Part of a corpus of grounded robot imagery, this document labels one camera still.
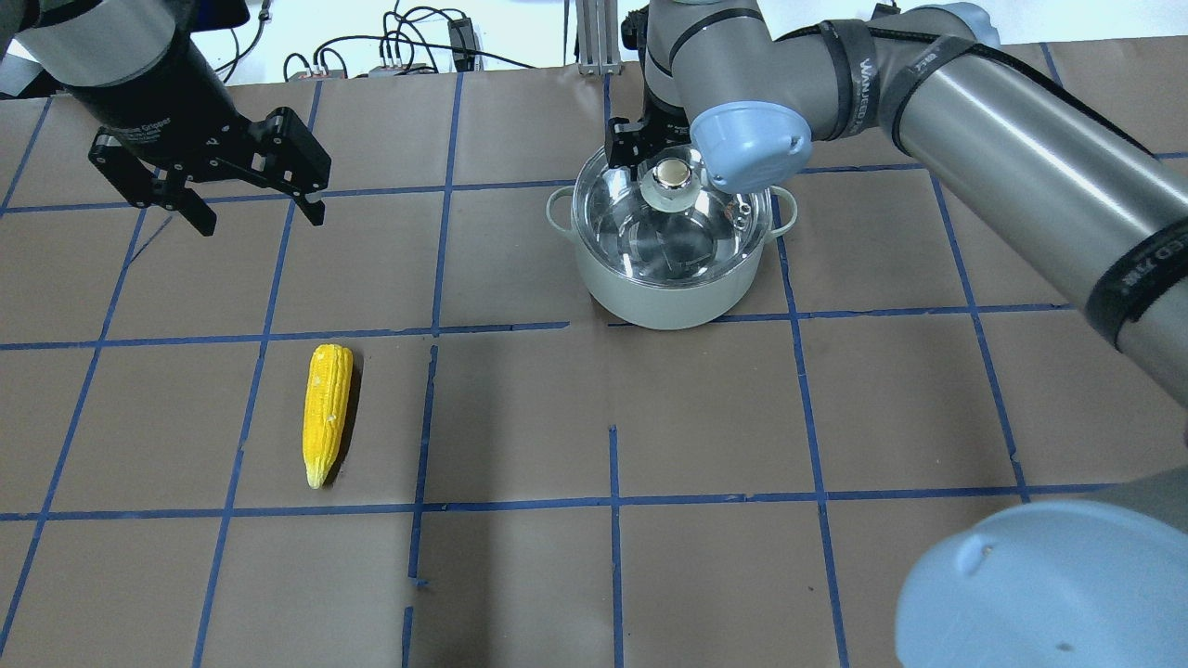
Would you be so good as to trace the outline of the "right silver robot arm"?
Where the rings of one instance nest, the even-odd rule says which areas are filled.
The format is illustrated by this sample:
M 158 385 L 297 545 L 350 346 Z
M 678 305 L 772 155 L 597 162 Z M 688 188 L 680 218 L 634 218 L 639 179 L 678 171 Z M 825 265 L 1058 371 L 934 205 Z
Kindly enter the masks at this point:
M 1184 403 L 1184 176 L 997 48 L 975 4 L 881 11 L 772 38 L 756 1 L 651 1 L 639 122 L 613 168 L 689 144 L 704 185 L 750 194 L 815 141 L 880 128 Z M 1184 467 L 1007 508 L 933 546 L 897 601 L 904 667 L 1183 667 Z

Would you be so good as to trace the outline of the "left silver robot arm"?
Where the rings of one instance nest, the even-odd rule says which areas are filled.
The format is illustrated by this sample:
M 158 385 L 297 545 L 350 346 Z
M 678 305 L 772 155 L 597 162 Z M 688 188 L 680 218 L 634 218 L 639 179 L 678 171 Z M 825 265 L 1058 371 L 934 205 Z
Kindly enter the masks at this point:
M 331 157 L 305 119 L 289 107 L 242 115 L 165 1 L 5 1 L 4 40 L 97 119 L 88 158 L 129 206 L 173 212 L 211 237 L 216 214 L 189 185 L 238 179 L 323 223 Z

